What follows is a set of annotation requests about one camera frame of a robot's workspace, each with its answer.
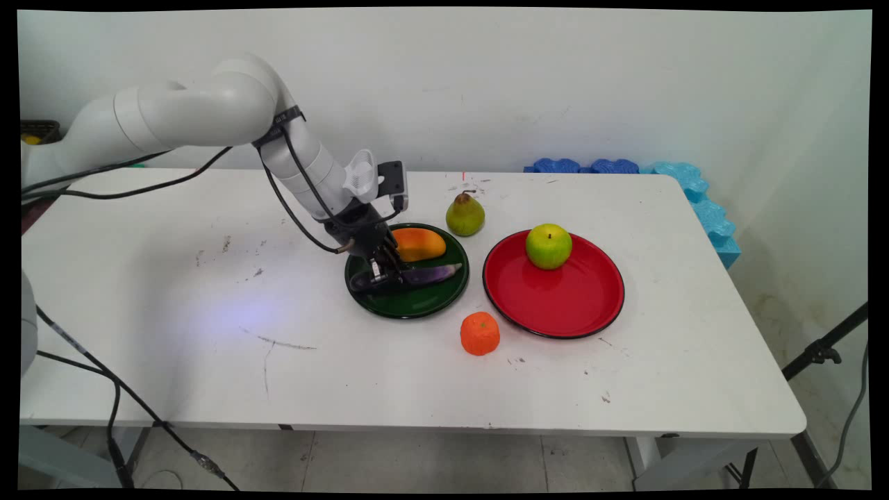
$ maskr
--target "orange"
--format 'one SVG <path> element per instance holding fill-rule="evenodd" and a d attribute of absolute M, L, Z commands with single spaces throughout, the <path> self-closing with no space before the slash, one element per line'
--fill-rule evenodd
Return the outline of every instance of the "orange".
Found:
<path fill-rule="evenodd" d="M 483 310 L 473 312 L 463 319 L 460 326 L 460 342 L 469 354 L 484 356 L 500 344 L 500 327 L 497 320 Z"/>

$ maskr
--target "apple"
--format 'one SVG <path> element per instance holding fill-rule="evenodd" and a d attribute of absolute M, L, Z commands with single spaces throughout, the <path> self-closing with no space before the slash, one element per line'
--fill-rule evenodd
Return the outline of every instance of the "apple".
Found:
<path fill-rule="evenodd" d="M 558 269 L 571 256 L 571 235 L 556 224 L 541 224 L 525 239 L 525 252 L 535 266 Z"/>

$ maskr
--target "pear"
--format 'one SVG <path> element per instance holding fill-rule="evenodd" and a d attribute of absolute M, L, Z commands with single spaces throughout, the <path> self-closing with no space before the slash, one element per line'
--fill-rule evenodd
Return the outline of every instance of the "pear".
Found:
<path fill-rule="evenodd" d="M 447 227 L 458 236 L 469 236 L 482 229 L 485 223 L 485 209 L 475 198 L 466 193 L 474 193 L 475 190 L 461 192 L 447 207 Z"/>

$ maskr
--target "foam block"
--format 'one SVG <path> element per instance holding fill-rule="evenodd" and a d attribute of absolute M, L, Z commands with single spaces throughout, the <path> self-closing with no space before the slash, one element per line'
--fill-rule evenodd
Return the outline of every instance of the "foam block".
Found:
<path fill-rule="evenodd" d="M 698 203 L 707 199 L 707 189 L 710 185 L 701 178 L 701 170 L 688 163 L 668 163 L 659 161 L 651 166 L 652 173 L 669 175 L 679 181 L 685 197 L 692 203 Z"/>
<path fill-rule="evenodd" d="M 735 243 L 734 238 L 728 238 L 723 245 L 715 246 L 719 260 L 726 269 L 732 267 L 738 257 L 741 256 L 741 248 Z"/>
<path fill-rule="evenodd" d="M 639 165 L 627 160 L 618 159 L 617 161 L 599 158 L 589 166 L 590 173 L 639 173 Z"/>
<path fill-rule="evenodd" d="M 725 218 L 725 209 L 722 206 L 705 199 L 692 203 L 692 208 L 713 246 L 724 245 L 732 237 L 734 224 Z"/>
<path fill-rule="evenodd" d="M 560 160 L 541 158 L 534 162 L 534 166 L 527 166 L 523 171 L 526 173 L 578 173 L 580 169 L 579 163 L 568 158 Z"/>

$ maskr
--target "table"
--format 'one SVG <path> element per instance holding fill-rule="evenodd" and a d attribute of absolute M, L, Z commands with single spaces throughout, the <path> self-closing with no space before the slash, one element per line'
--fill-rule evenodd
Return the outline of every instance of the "table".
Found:
<path fill-rule="evenodd" d="M 76 188 L 117 192 L 184 173 L 121 169 Z M 345 256 L 303 237 L 257 170 L 209 170 L 120 200 L 63 197 L 22 237 L 22 267 L 47 314 L 181 427 L 625 436 L 637 489 L 668 488 L 805 428 L 672 178 L 408 177 L 409 209 L 393 223 L 446 228 L 445 210 L 464 189 L 477 190 L 486 214 L 479 233 L 460 238 L 466 291 L 423 319 L 384 319 L 359 307 L 345 287 Z M 374 204 L 391 213 L 385 199 Z M 478 310 L 499 318 L 481 282 L 488 251 L 544 222 L 611 256 L 626 288 L 620 316 L 571 341 L 504 319 L 500 347 L 468 355 L 462 319 Z M 38 336 L 40 349 L 76 358 L 42 323 Z M 730 383 L 737 379 L 743 383 Z M 20 424 L 104 425 L 112 397 L 106 380 L 38 358 L 21 381 Z M 151 421 L 124 397 L 117 424 Z M 661 457 L 654 438 L 665 434 L 680 439 Z"/>

